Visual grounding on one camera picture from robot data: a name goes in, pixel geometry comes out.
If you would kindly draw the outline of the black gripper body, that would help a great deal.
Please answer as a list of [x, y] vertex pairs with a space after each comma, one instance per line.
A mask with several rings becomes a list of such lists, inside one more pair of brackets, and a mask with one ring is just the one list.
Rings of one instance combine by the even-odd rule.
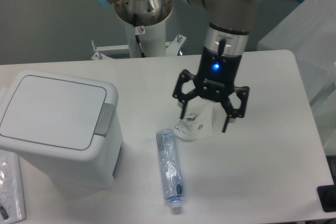
[[234, 92], [234, 80], [242, 56], [219, 56], [203, 48], [198, 72], [194, 78], [199, 97], [213, 102], [228, 103]]

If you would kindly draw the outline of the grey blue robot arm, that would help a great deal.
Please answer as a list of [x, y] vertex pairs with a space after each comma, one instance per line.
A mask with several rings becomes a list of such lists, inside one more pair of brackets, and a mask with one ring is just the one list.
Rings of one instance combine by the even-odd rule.
[[[164, 22], [172, 12], [172, 0], [96, 0], [114, 5], [119, 18], [130, 26], [131, 57], [153, 57], [165, 51], [165, 43], [148, 37], [150, 27]], [[182, 110], [195, 97], [220, 103], [226, 123], [243, 118], [249, 87], [234, 84], [237, 70], [260, 0], [183, 0], [210, 15], [197, 74], [183, 70], [173, 97]]]

